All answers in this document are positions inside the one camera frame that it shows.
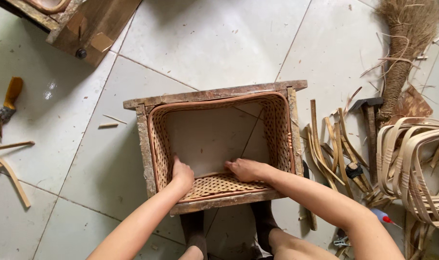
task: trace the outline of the foot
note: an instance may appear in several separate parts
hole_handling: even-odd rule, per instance
[[[186,248],[198,247],[203,253],[203,259],[207,260],[206,239],[203,232],[203,211],[180,215],[181,226],[186,239]]]
[[[253,210],[254,220],[256,222],[258,243],[264,251],[272,254],[272,248],[269,245],[269,233],[273,228],[279,228],[279,226],[274,220],[271,201],[253,202],[250,203],[250,206]]]

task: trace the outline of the wooden frame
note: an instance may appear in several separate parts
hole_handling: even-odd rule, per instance
[[[154,170],[152,162],[152,153],[149,143],[147,130],[147,116],[150,111],[161,104],[171,104],[178,102],[206,101],[213,99],[223,99],[230,97],[243,96],[253,93],[277,91],[287,98],[290,106],[290,120],[292,132],[292,148],[293,157],[295,159],[295,169],[298,175],[303,175],[303,166],[301,158],[300,132],[298,124],[298,114],[296,106],[296,91],[302,90],[308,86],[306,80],[292,80],[267,84],[256,84],[249,86],[238,86],[206,91],[196,91],[173,95],[164,95],[158,97],[145,97],[124,101],[124,109],[136,110],[138,132],[140,137],[141,152],[144,164],[144,178],[147,184],[148,198],[157,193]],[[211,208],[231,206],[237,204],[251,203],[263,200],[271,200],[276,198],[284,198],[285,196],[278,191],[264,191],[256,193],[246,193],[223,198],[206,199],[202,201],[194,201],[176,204],[171,210],[171,215],[185,214],[199,210],[207,210]]]
[[[50,15],[23,0],[0,0],[0,6],[48,32],[49,44],[97,67],[140,2],[71,0],[65,11]]]

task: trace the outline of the white tile floor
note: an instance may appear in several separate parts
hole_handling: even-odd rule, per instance
[[[49,46],[44,32],[0,9],[0,103],[11,76],[24,79],[18,111],[4,127],[2,143],[36,142],[30,148],[0,152],[32,203],[25,210],[10,179],[0,174],[0,259],[84,259],[147,200],[136,116],[122,108],[124,100],[304,79],[309,87],[297,94],[303,127],[310,121],[312,98],[321,121],[344,106],[359,86],[363,88],[356,98],[378,95],[369,82],[379,87],[379,71],[359,78],[387,53],[388,39],[381,33],[388,29],[372,8],[377,3],[144,0],[96,69]],[[427,56],[410,81],[439,119],[439,42]],[[237,108],[243,112],[232,108],[241,119],[233,124],[248,128],[237,136],[240,151],[265,162],[261,108]],[[127,124],[98,130],[99,124],[112,122],[103,114]],[[351,115],[347,125],[351,142],[366,156],[363,122]],[[319,128],[320,138],[327,141],[324,126]],[[211,156],[207,146],[193,150],[198,156]],[[228,153],[234,152],[225,146]],[[317,173],[311,178],[321,180]],[[273,212],[288,233],[336,250],[331,245],[336,228],[318,218],[319,230],[309,230],[305,220],[298,221],[303,212],[296,202],[275,200]],[[402,222],[403,213],[391,213]],[[251,219],[246,205],[205,213],[209,251],[215,259],[249,256],[255,232]],[[401,232],[388,230],[402,247]],[[439,252],[439,233],[433,242]],[[166,216],[136,258],[177,259],[184,243],[179,217]]]

